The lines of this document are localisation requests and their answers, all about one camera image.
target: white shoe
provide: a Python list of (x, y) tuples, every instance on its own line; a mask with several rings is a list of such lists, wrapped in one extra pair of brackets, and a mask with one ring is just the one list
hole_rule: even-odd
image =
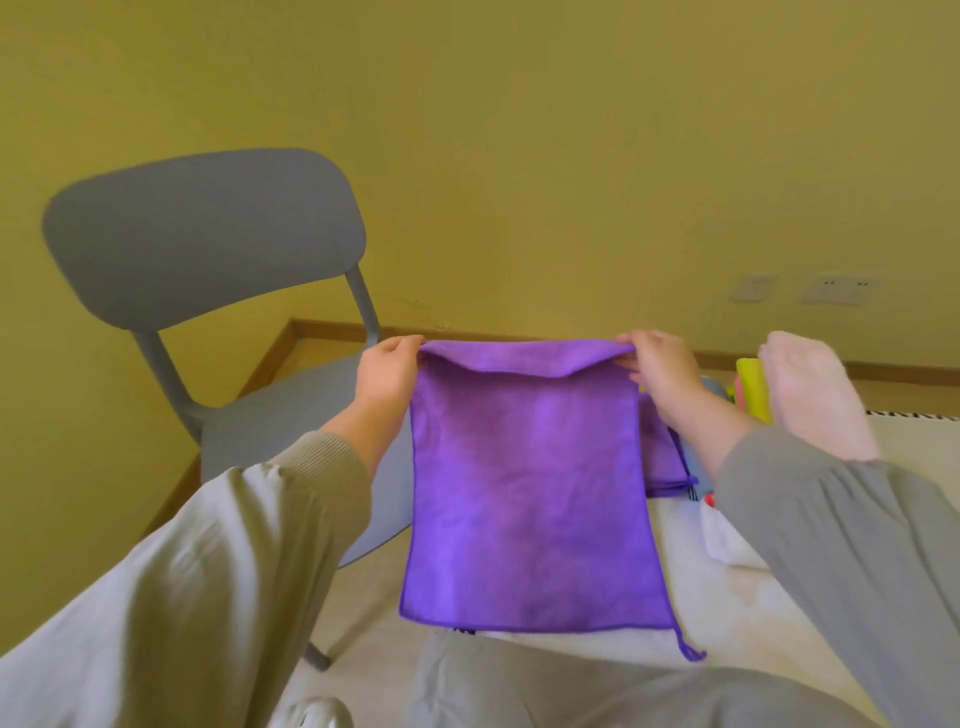
[(353, 728), (353, 718), (343, 701), (335, 697), (314, 697), (293, 706), (283, 728)]

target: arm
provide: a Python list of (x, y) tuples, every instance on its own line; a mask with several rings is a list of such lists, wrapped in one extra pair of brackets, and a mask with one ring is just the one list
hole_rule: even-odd
[(271, 462), (205, 483), (0, 660), (20, 726), (267, 724), (413, 392), (418, 337), (368, 350), (353, 404)]
[(960, 715), (960, 517), (902, 468), (848, 463), (704, 390), (683, 340), (631, 335), (663, 418), (717, 484), (717, 505), (897, 726)]

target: folded purple towel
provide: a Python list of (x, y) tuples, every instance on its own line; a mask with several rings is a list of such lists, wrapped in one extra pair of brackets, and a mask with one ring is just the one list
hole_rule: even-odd
[[(642, 397), (609, 361), (630, 350), (423, 346), (404, 617), (507, 632), (669, 629), (688, 660), (703, 658), (683, 641), (660, 569), (641, 429), (664, 484), (687, 475), (682, 461), (670, 466), (669, 451), (679, 455), (660, 418), (641, 420)], [(659, 433), (649, 443), (648, 431)]]

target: chair leg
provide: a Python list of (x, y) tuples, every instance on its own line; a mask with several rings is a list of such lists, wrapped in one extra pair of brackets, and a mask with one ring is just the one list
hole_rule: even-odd
[(317, 649), (317, 646), (313, 643), (307, 643), (303, 659), (309, 666), (320, 672), (326, 672), (331, 665), (330, 658)]

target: gray sleeve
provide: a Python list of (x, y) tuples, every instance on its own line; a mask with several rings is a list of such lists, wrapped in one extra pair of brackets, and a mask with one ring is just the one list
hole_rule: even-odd
[(369, 517), (328, 433), (205, 483), (0, 660), (3, 724), (265, 726)]
[(716, 497), (895, 726), (960, 722), (960, 516), (935, 485), (764, 427)]

